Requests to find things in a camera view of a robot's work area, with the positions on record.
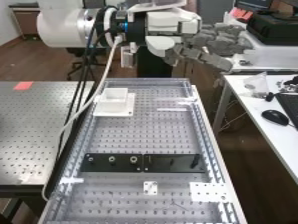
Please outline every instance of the black cable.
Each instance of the black cable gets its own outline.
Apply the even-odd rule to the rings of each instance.
[[[83,83],[83,88],[81,88],[81,93],[80,93],[80,98],[79,98],[79,103],[77,103],[77,110],[79,111],[80,107],[81,107],[81,100],[83,100],[83,95],[84,95],[84,91],[85,91],[85,85],[87,85],[87,77],[88,77],[88,72],[91,71],[91,65],[92,65],[92,58],[95,57],[96,54],[96,49],[97,49],[97,45],[100,43],[100,40],[103,38],[103,36],[111,32],[111,29],[105,30],[100,36],[96,39],[96,42],[93,44],[93,48],[91,50],[91,56],[89,56],[89,61],[88,61],[88,65],[87,65],[87,72],[85,72],[85,76],[84,76],[84,83]]]
[[[95,23],[93,23],[93,26],[92,26],[92,29],[91,29],[89,36],[88,36],[87,48],[85,48],[85,52],[84,52],[84,56],[83,56],[83,70],[81,70],[81,75],[80,75],[80,79],[79,79],[79,82],[77,82],[77,87],[76,87],[76,90],[75,90],[75,94],[73,94],[73,97],[72,97],[72,102],[71,102],[71,106],[69,106],[68,115],[67,115],[67,119],[65,119],[64,125],[67,125],[67,123],[69,121],[69,118],[71,118],[71,115],[72,115],[73,106],[75,106],[76,99],[77,99],[77,93],[79,93],[79,90],[81,88],[81,82],[83,82],[83,78],[84,78],[84,75],[85,75],[85,66],[87,66],[88,51],[89,51],[89,47],[91,47],[92,37],[93,37],[95,31],[96,31],[96,23],[97,23],[97,17],[96,17],[96,20],[95,20]],[[64,132],[60,135],[59,150],[57,150],[57,154],[56,154],[55,164],[57,163],[59,156],[60,156],[60,152],[61,152],[63,138],[64,138]]]

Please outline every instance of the cable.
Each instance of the cable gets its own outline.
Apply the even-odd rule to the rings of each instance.
[[[80,107],[80,102],[81,102],[81,99],[83,99],[83,94],[84,94],[84,89],[85,89],[85,82],[87,82],[87,76],[88,76],[88,71],[89,71],[89,67],[88,67],[88,70],[85,70],[85,67],[87,67],[87,57],[88,57],[88,52],[89,52],[89,49],[91,49],[91,43],[92,43],[93,34],[95,34],[95,31],[96,31],[96,23],[97,23],[97,19],[95,21],[95,24],[92,26],[92,30],[91,30],[91,33],[89,33],[89,36],[88,36],[87,48],[85,48],[85,52],[84,52],[84,56],[83,56],[81,75],[80,75],[80,79],[79,79],[79,82],[77,82],[77,86],[76,86],[76,90],[75,90],[75,94],[73,94],[73,98],[72,98],[72,102],[71,102],[71,106],[69,106],[68,115],[67,115],[67,119],[65,119],[64,125],[67,125],[69,123],[68,121],[69,121],[69,118],[71,118],[71,115],[72,115],[72,110],[73,110],[73,106],[75,106],[76,99],[77,99],[77,93],[79,93],[79,90],[81,88],[81,82],[83,82],[83,78],[84,78],[84,85],[83,85],[83,88],[81,88],[81,93],[80,93],[80,98],[79,98],[79,105],[77,105],[79,107]],[[61,153],[64,131],[61,132],[61,134],[59,136],[60,136],[59,137],[59,149],[57,149],[57,153],[56,153],[53,167],[55,167],[55,165],[57,163],[59,156],[60,156],[60,153]],[[44,198],[45,201],[48,201],[48,199],[45,197],[45,189],[47,189],[48,181],[47,181],[47,183],[44,185],[43,193],[41,193],[43,198]]]
[[[240,101],[238,100],[233,100],[230,103],[229,103],[229,105],[228,105],[228,107],[226,107],[226,111],[238,103]]]
[[[83,83],[83,88],[81,88],[81,93],[80,93],[80,98],[79,98],[79,102],[77,102],[77,109],[76,109],[76,112],[79,111],[80,107],[81,107],[81,100],[83,100],[83,95],[84,95],[84,91],[85,91],[85,85],[87,85],[87,76],[88,76],[88,72],[91,71],[91,65],[92,65],[92,58],[95,57],[95,54],[96,54],[96,49],[97,49],[97,45],[100,43],[100,40],[103,38],[103,36],[111,32],[111,29],[105,30],[100,36],[97,37],[96,39],[96,42],[93,44],[93,48],[92,48],[92,51],[91,51],[91,56],[89,56],[89,61],[88,61],[88,65],[87,65],[87,72],[85,72],[85,76],[84,76],[84,83]]]
[[[292,126],[293,128],[297,128],[293,124],[289,124],[289,126]]]
[[[80,75],[80,79],[79,79],[79,82],[77,82],[77,87],[76,87],[76,90],[75,90],[75,94],[73,94],[73,98],[72,98],[72,102],[71,102],[71,106],[69,106],[68,115],[67,115],[67,119],[65,119],[64,125],[67,125],[67,123],[69,121],[69,118],[71,118],[71,115],[72,115],[73,106],[75,106],[75,103],[76,103],[77,93],[79,93],[79,90],[80,90],[80,87],[81,87],[81,82],[83,82],[83,78],[84,78],[84,74],[85,74],[88,51],[89,51],[89,48],[91,48],[91,42],[92,42],[93,34],[95,34],[95,31],[96,31],[96,24],[97,24],[97,17],[96,17],[96,20],[95,20],[95,23],[93,23],[93,26],[92,26],[92,29],[91,29],[89,36],[88,36],[87,48],[85,48],[84,55],[83,55],[81,75]],[[56,154],[56,158],[55,158],[55,165],[57,163],[59,155],[60,155],[60,152],[61,152],[63,138],[64,138],[64,132],[60,135],[59,149],[57,149],[57,154]]]
[[[246,112],[242,113],[242,114],[241,114],[237,118],[234,118],[232,121],[229,121],[229,122],[224,125],[224,127],[221,128],[220,132],[221,132],[222,130],[225,130],[225,129],[226,129],[226,126],[229,126],[236,120],[238,120],[241,117],[244,117],[245,114],[246,114]]]
[[[57,145],[60,145],[60,136],[61,136],[61,134],[64,133],[65,129],[72,124],[72,122],[77,119],[77,117],[80,116],[80,114],[83,113],[83,111],[92,104],[92,102],[93,102],[93,100],[95,100],[95,98],[96,98],[96,96],[97,96],[97,94],[99,94],[99,92],[100,92],[100,90],[103,88],[103,85],[104,85],[104,82],[105,82],[105,78],[107,78],[107,75],[108,75],[109,69],[111,69],[112,59],[113,59],[113,56],[115,56],[115,50],[116,50],[117,45],[121,42],[123,42],[123,37],[121,36],[117,36],[116,37],[116,40],[115,40],[115,44],[113,44],[112,50],[111,50],[109,60],[108,60],[108,63],[107,63],[107,67],[105,67],[105,71],[104,71],[104,75],[103,75],[103,78],[101,78],[99,87],[97,87],[97,89],[96,89],[96,91],[95,91],[91,99],[88,100],[88,102],[84,104],[84,106],[80,108],[80,110],[77,111],[77,113],[72,116],[72,118],[69,119],[68,123],[64,125],[64,127],[59,131],[59,144]],[[47,181],[47,184],[43,187],[43,191],[41,191],[41,196],[43,196],[43,198],[44,198],[45,201],[48,201],[48,198],[45,197],[45,189],[47,189],[48,181]]]

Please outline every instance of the wall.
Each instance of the wall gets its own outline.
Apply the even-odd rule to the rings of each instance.
[[[0,0],[0,46],[20,36],[7,0]]]

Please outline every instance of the white desk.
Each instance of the white desk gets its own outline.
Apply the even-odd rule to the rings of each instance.
[[[285,113],[285,110],[282,109],[282,106],[280,105],[276,98],[272,102],[266,102],[264,99],[245,96],[245,93],[248,93],[249,90],[245,88],[244,79],[246,79],[248,77],[250,76],[225,76],[226,83],[217,110],[217,116],[213,123],[213,131],[216,135],[220,132],[222,119],[233,92],[298,184],[298,131],[292,126],[285,127],[277,125],[262,118],[261,113],[265,110],[273,109],[281,111],[282,113]],[[268,85],[270,92],[278,92],[278,81],[288,81],[293,79],[293,77],[294,75],[268,76]]]

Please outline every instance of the gray table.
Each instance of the gray table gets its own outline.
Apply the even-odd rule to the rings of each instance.
[[[84,100],[92,84],[87,84]],[[0,82],[2,198],[40,196],[77,82],[35,82],[23,91],[14,90],[16,85]]]

